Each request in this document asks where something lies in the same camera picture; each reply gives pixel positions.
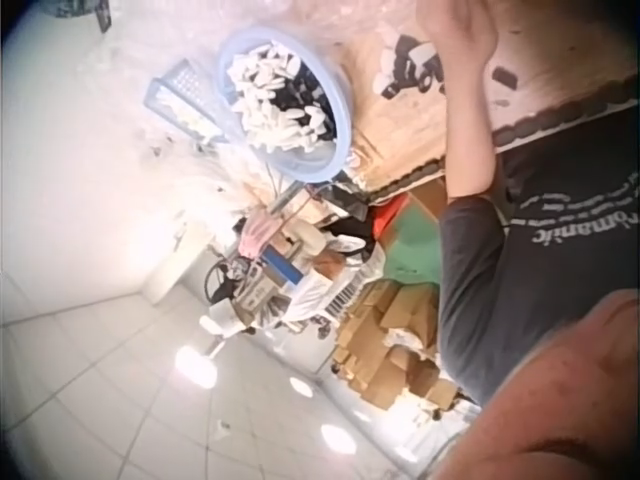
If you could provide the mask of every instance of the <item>red object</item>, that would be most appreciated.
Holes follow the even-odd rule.
[[[398,213],[409,203],[409,195],[401,193],[393,197],[389,203],[373,207],[373,238],[380,238],[382,232],[393,222]]]

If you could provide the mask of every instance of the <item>stack of cardboard boxes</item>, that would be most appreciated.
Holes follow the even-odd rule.
[[[438,378],[437,325],[437,285],[375,282],[338,328],[333,353],[338,376],[383,410],[405,387],[436,408],[450,409],[458,389]]]

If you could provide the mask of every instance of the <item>blue plastic crate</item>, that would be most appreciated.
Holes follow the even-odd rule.
[[[184,59],[161,78],[151,81],[144,105],[198,142],[228,143],[215,121],[213,95],[206,91],[191,63]],[[186,115],[181,116],[176,110]],[[200,118],[197,128],[185,121],[187,115]]]

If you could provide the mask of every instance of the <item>blue basket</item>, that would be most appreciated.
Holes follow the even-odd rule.
[[[327,142],[318,145],[312,152],[305,153],[302,148],[284,151],[276,149],[268,153],[264,147],[250,147],[258,158],[273,165],[280,172],[307,183],[319,183],[332,179],[344,167],[351,152],[351,111],[353,102],[349,83],[337,67],[331,66],[312,48],[297,38],[280,30],[269,27],[250,27],[241,30],[225,40],[218,51],[216,62],[216,89],[222,95],[225,117],[234,124],[233,135],[244,138],[240,115],[231,111],[238,99],[233,81],[227,69],[234,55],[248,53],[254,48],[275,41],[299,56],[302,62],[318,79],[329,100],[336,121],[336,143]]]
[[[207,92],[203,83],[189,61],[182,60],[161,78],[151,81],[144,105],[198,142],[228,143],[215,121],[213,100],[209,99],[213,98],[213,92]],[[207,137],[202,131],[191,128],[171,107],[161,101],[163,95],[173,96],[173,101],[180,102],[181,108],[194,110],[210,122],[208,128],[211,131],[215,129],[218,133]]]

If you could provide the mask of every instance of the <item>man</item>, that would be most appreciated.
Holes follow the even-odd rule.
[[[483,406],[436,476],[615,478],[637,442],[637,137],[537,159],[505,236],[487,1],[418,0],[418,19],[447,89],[439,348]]]

